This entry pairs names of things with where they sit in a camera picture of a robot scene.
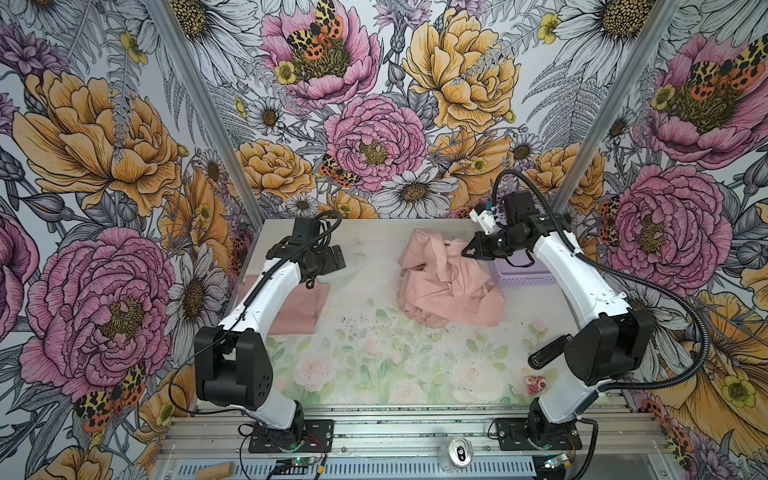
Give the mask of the lilac plastic laundry basket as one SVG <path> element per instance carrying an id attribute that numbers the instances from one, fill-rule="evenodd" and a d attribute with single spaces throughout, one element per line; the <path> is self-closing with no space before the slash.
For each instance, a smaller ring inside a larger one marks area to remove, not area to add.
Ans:
<path id="1" fill-rule="evenodd" d="M 527 250 L 515 252 L 511 258 L 495 259 L 488 264 L 489 273 L 501 287 L 555 285 L 556 280 L 539 260 Z"/>

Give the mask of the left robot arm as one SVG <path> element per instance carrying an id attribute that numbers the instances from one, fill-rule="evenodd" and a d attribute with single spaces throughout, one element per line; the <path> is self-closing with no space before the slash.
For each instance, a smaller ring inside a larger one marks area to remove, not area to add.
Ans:
<path id="1" fill-rule="evenodd" d="M 215 327 L 194 337 L 196 394 L 224 411 L 239 410 L 266 428 L 263 438 L 294 450 L 305 438 L 299 402 L 273 386 L 267 334 L 289 294 L 312 287 L 319 276 L 346 267 L 331 236 L 342 222 L 335 210 L 294 220 L 292 234 L 276 243 L 244 300 Z"/>

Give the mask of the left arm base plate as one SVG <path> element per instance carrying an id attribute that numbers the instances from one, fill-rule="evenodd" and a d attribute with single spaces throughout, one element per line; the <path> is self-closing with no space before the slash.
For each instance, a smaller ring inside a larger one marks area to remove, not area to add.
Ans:
<path id="1" fill-rule="evenodd" d="M 305 419 L 287 430 L 257 426 L 249 437 L 252 454 L 329 453 L 334 439 L 333 420 Z"/>

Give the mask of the pink t-shirt with print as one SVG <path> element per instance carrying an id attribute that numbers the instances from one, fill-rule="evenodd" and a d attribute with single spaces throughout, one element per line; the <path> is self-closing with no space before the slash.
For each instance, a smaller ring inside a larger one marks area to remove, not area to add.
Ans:
<path id="1" fill-rule="evenodd" d="M 265 296 L 272 300 L 272 306 L 276 305 L 275 300 L 284 299 L 269 330 L 257 326 L 251 314 L 248 314 L 235 330 L 244 331 L 251 328 L 269 336 L 314 334 L 329 291 L 330 286 L 325 283 L 317 282 L 312 289 L 308 289 L 303 283 L 293 282 L 288 275 L 275 275 L 261 289 L 249 308 L 249 311 L 255 311 L 264 307 L 266 303 L 262 298 Z"/>

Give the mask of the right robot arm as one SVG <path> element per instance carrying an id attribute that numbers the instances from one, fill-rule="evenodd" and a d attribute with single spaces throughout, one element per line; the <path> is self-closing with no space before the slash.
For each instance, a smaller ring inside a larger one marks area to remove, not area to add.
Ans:
<path id="1" fill-rule="evenodd" d="M 567 371 L 535 399 L 523 435 L 536 448 L 565 444 L 575 423 L 603 388 L 639 367 L 653 330 L 650 315 L 635 311 L 589 263 L 570 225 L 558 214 L 543 214 L 529 191 L 502 199 L 505 225 L 493 208 L 477 205 L 470 218 L 480 227 L 462 254 L 482 261 L 508 259 L 517 251 L 531 266 L 543 265 L 565 295 L 578 328 L 562 334 L 528 357 L 540 370 L 563 358 Z"/>

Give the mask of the pink shorts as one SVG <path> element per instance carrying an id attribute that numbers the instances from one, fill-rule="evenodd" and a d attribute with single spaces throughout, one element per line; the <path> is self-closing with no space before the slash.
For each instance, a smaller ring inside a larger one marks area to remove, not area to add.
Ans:
<path id="1" fill-rule="evenodd" d="M 496 327 L 504 312 L 501 288 L 478 261 L 462 255 L 463 240 L 447 240 L 435 230 L 417 229 L 399 259 L 400 310 L 433 329 L 450 323 Z"/>

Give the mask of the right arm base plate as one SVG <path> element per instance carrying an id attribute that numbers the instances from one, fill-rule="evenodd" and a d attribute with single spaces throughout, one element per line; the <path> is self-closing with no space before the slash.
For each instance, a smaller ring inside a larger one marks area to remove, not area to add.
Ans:
<path id="1" fill-rule="evenodd" d="M 495 419 L 489 430 L 502 451 L 568 450 L 583 447 L 574 422 L 552 424 L 528 418 Z"/>

